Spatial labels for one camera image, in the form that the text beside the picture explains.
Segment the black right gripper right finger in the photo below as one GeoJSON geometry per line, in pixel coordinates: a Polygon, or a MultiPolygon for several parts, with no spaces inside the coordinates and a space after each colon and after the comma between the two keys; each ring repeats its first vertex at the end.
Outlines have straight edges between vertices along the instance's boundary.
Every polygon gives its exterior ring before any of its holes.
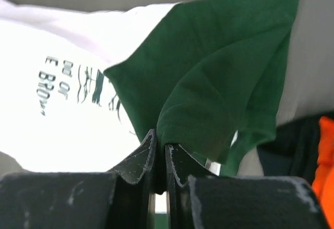
{"type": "Polygon", "coordinates": [[[298,177],[218,177],[179,145],[165,147],[170,228],[328,228],[298,177]]]}

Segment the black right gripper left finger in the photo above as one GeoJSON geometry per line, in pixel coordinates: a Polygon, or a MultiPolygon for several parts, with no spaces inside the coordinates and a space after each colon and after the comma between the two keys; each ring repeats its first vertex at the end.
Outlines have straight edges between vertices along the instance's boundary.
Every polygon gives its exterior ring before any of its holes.
{"type": "Polygon", "coordinates": [[[153,228],[156,146],[150,130],[107,172],[2,177],[1,228],[153,228]]]}

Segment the white and green t shirt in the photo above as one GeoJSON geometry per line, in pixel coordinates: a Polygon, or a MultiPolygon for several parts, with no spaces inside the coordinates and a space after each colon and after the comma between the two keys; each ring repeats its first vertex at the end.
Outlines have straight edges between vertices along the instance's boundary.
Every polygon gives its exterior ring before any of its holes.
{"type": "Polygon", "coordinates": [[[84,12],[1,0],[1,152],[104,172],[157,132],[234,175],[276,136],[299,0],[84,12]]]}

